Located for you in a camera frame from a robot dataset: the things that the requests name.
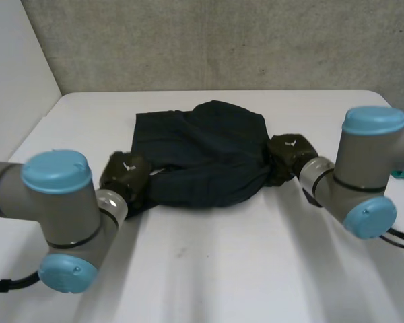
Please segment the table surface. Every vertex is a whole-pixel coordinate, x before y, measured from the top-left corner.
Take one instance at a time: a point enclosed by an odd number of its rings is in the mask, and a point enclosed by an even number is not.
[[[12,161],[74,149],[97,183],[109,154],[130,150],[135,113],[191,110],[209,100],[261,113],[270,135],[302,133],[334,161],[346,111],[388,105],[367,91],[69,94]],[[404,228],[404,180],[392,179],[386,195]],[[0,279],[35,271],[46,251],[37,223],[0,219]],[[291,181],[225,209],[156,207],[124,225],[86,293],[37,283],[0,294],[0,323],[8,322],[404,323],[404,251],[353,237]]]

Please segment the light blue joint cap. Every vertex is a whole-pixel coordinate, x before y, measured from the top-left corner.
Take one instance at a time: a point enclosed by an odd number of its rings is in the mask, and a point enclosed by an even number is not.
[[[40,280],[61,293],[83,293],[97,276],[97,268],[68,254],[49,254],[38,270]]]
[[[356,205],[345,217],[344,227],[361,239],[376,238],[386,233],[397,218],[397,208],[384,196]]]
[[[351,135],[374,136],[404,128],[404,112],[385,106],[359,106],[345,115],[343,131]]]
[[[72,150],[53,150],[34,156],[21,171],[26,186],[45,194],[76,192],[92,180],[87,159]]]

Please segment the black cable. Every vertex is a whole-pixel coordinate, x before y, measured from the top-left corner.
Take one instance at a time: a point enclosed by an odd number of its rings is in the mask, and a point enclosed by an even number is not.
[[[395,241],[393,241],[393,240],[391,240],[389,238],[386,238],[385,236],[380,236],[380,238],[382,238],[384,241],[392,244],[393,246],[396,246],[396,247],[404,249],[404,244],[400,244],[398,242],[395,242]]]
[[[0,280],[0,293],[7,293],[16,289],[23,289],[29,287],[39,281],[38,272],[34,272],[31,275],[24,277],[23,279],[17,279],[15,281],[11,279]]]
[[[397,236],[397,237],[404,237],[404,232],[395,230],[394,228],[390,228],[390,229],[388,230],[388,232],[389,232],[390,234],[393,234],[394,236]]]

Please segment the dark navy cloth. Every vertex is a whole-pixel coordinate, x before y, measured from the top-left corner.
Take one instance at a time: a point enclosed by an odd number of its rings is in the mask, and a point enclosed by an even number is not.
[[[162,170],[151,176],[152,205],[227,207],[268,183],[268,140],[260,114],[211,101],[190,112],[138,114],[132,153]]]

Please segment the gray concrete wall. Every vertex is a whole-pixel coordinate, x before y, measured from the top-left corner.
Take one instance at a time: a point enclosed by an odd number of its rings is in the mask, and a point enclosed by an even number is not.
[[[404,109],[404,0],[22,0],[61,91],[370,89]]]

